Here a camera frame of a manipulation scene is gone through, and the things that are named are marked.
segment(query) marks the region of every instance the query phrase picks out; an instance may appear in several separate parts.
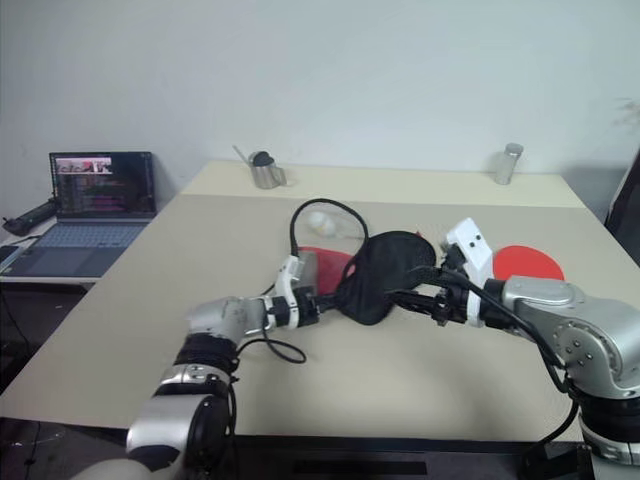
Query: black cable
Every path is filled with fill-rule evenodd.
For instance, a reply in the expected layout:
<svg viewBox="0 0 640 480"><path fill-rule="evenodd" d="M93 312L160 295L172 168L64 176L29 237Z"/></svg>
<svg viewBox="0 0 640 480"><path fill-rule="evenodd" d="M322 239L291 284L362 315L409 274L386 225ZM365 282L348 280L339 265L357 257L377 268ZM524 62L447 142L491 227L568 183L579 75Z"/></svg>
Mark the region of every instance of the black cable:
<svg viewBox="0 0 640 480"><path fill-rule="evenodd" d="M436 267L419 267L419 268L422 268L424 270L434 270L434 271L440 270ZM564 365L560 361L559 357L553 351L549 343L542 337L542 335L540 334L538 329L535 327L535 325L532 325L526 320L520 318L514 312L512 312L507 307L505 307L501 302L496 300L493 297L493 295L491 295L489 292L485 291L484 289L482 289L481 287L473 283L463 274L454 272L452 270L446 270L443 274L453 277L456 280L456 282L461 284L461 286L475 293L482 300L486 301L489 305L491 305L496 310L499 310L502 314L507 316L509 320L511 320L514 323L516 327L520 328L527 335L529 335L531 339L534 341L534 343L538 345L538 348L540 349L540 352L542 353L543 358L545 358L551 365L555 367L562 368L562 369L564 368Z"/></svg>
<svg viewBox="0 0 640 480"><path fill-rule="evenodd" d="M31 348L31 342L29 342L29 339L26 337L26 335L22 333L22 330L20 329L20 325L18 325L18 322L13 317L11 310L9 310L9 303L7 302L7 297L4 296L4 293L2 293L2 291L0 291L0 298L4 303L4 309L7 311L7 317L9 317L9 320L11 320L11 323L13 323L13 326L16 328L16 330L18 331L18 334L20 335L20 337L22 338L22 341L24 342L24 347L25 347L25 350L27 351L27 355L31 356L33 354L33 350Z"/></svg>
<svg viewBox="0 0 640 480"><path fill-rule="evenodd" d="M15 241L15 242L8 243L7 245L10 245L10 246L12 246L12 245L18 245L19 243L26 242L26 241L28 241L28 240L33 240L33 239L36 239L36 238L40 238L41 236L42 236L42 235L30 235L30 236L28 236L28 237L21 238L20 240L17 240L17 241Z"/></svg>
<svg viewBox="0 0 640 480"><path fill-rule="evenodd" d="M547 343L547 341L542 337L535 325L532 325L526 320L520 318L518 315L516 315L514 312L512 312L502 303L496 300L490 293L480 288L464 275L451 271L447 271L446 273L448 275L452 275L456 280L461 282L466 288L478 295L478 297L480 297L482 300L486 301L496 310L499 310L501 313L506 315L515 324L516 327L520 328L527 335L529 335L533 342L538 346L538 350L540 351L540 355L542 356L542 361L547 370L547 373L549 373L549 376L551 377L551 381L558 389L558 391L560 391L560 393L567 393L568 387L566 383L560 380L560 377L558 377L558 373L554 368L558 367L564 369L564 365L555 354L549 343Z"/></svg>
<svg viewBox="0 0 640 480"><path fill-rule="evenodd" d="M40 437L40 428L42 424L37 422L38 426L36 427L36 435L33 437L33 446L31 447L31 455L27 458L24 464L27 466L27 469L24 473L24 480L29 480L29 474L31 473L31 465L36 463L36 448L38 448L38 438Z"/></svg>
<svg viewBox="0 0 640 480"><path fill-rule="evenodd" d="M255 343L265 343L269 347L269 350L271 350L275 355L277 355L282 360L285 360L289 363L296 363L296 364L302 364L307 361L307 355L295 345L291 345L290 343L283 342L281 340L274 340L270 338L269 335L267 335L266 318L265 318L265 321L262 323L261 331L262 331L262 338L254 338L253 340L249 340L248 342L244 343L240 348L238 348L238 350L236 351L236 354L240 356L242 351L245 348L247 348L249 345L253 345ZM278 350L275 347L275 345L279 345L281 347L288 348L289 350L296 352L299 358L291 357L286 353L282 353L282 351Z"/></svg>
<svg viewBox="0 0 640 480"><path fill-rule="evenodd" d="M229 441L231 442L231 450L233 454L233 470L236 480L240 478L240 454L238 452L238 443L236 441L236 422L238 420L238 402L236 400L236 391L233 384L238 379L232 377L229 382Z"/></svg>
<svg viewBox="0 0 640 480"><path fill-rule="evenodd" d="M275 284L275 283L272 283L271 285L269 285L269 287L268 287L265 291L263 291L263 292L260 294L260 296L261 296L261 297L264 297L267 293L269 293L271 290L273 290L275 286L276 286L276 284Z"/></svg>
<svg viewBox="0 0 640 480"><path fill-rule="evenodd" d="M351 214L353 217L355 217L356 220L358 220L358 222L360 222L360 225L362 225L362 231L364 232L363 245L369 240L369 229L367 228L367 224L365 223L364 219L360 216L360 214L356 212L353 208L345 205L344 203L340 203L336 200L331 200L330 198L314 198L312 200L308 200L304 202L302 205L300 205L296 209L295 212L293 212L293 216L291 217L291 221L289 222L289 242L291 243L291 255L297 257L300 252L300 249L298 248L298 241L296 240L296 232L295 232L296 220L298 219L298 216L305 208L307 208L309 205L313 205L314 203L327 203L329 205L333 205L335 207L341 208L345 212Z"/></svg>
<svg viewBox="0 0 640 480"><path fill-rule="evenodd" d="M538 440L536 443L531 445L522 453L520 468L518 470L519 479L526 478L524 477L524 471L527 469L527 467L529 467L529 464L527 463L528 455L539 448L544 448L545 445L547 445L548 443L552 442L553 440L558 438L560 435L562 435L567 430L567 428L571 426L573 421L576 419L576 415L578 415L578 402L573 400L573 403L571 404L571 410L569 410L569 414L567 415L567 418L564 419L564 422L562 422L560 426L556 428L553 432L551 432L549 435L544 437L542 440Z"/></svg>

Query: red circle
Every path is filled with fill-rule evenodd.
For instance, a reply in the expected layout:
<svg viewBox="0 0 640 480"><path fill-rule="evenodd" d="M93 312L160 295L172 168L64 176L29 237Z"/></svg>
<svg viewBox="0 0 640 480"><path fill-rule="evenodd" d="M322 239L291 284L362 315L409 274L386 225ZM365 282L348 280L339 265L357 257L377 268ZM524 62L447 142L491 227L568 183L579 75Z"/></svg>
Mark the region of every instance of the red circle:
<svg viewBox="0 0 640 480"><path fill-rule="evenodd" d="M493 257L493 275L508 280L512 275L564 280L560 265L546 253L522 245L505 247Z"/></svg>

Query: laptop touchpad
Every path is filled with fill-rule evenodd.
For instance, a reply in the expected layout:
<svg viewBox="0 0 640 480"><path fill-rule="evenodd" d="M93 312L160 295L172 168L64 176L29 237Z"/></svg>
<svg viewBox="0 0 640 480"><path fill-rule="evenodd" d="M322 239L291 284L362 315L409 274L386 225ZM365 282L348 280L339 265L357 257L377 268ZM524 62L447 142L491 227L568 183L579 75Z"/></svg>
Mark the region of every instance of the laptop touchpad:
<svg viewBox="0 0 640 480"><path fill-rule="evenodd" d="M38 275L72 275L82 263L94 252L93 249L56 248L45 252L27 271Z"/></svg>

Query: beige tabletop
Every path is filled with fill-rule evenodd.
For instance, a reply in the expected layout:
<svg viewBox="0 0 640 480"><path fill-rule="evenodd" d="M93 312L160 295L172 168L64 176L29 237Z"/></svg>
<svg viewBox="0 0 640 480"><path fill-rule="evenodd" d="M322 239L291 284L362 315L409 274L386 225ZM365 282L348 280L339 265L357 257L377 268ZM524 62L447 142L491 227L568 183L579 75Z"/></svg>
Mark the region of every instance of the beige tabletop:
<svg viewBox="0 0 640 480"><path fill-rule="evenodd" d="M187 333L185 312L227 295L255 295L273 281L300 200L215 193L179 195L160 213L5 391L2 416L126 428L173 362ZM640 307L640 270L579 203L350 204L373 233L419 230L433 243L471 216L494 249L541 249L587 293ZM319 238L303 224L299 238L357 247L356 240ZM242 354L239 433L535 440L569 409L536 348L488 328L442 328L395 309L374 327L327 313L318 325L275 336L309 361L290 365L263 346ZM562 438L577 440L577 426Z"/></svg>
<svg viewBox="0 0 640 480"><path fill-rule="evenodd" d="M508 186L493 174L376 168L284 166L289 185L256 188L242 162L210 162L182 191L186 195L297 198L329 197L344 202L512 207L585 208L559 175L514 175Z"/></svg>

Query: laptop screen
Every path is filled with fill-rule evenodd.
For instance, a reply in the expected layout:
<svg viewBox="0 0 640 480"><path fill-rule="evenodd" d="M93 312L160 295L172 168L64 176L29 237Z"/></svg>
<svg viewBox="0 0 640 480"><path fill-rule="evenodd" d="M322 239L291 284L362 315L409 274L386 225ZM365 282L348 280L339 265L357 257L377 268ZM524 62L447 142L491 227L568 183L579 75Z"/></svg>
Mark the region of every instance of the laptop screen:
<svg viewBox="0 0 640 480"><path fill-rule="evenodd" d="M149 152L51 153L59 218L151 218Z"/></svg>

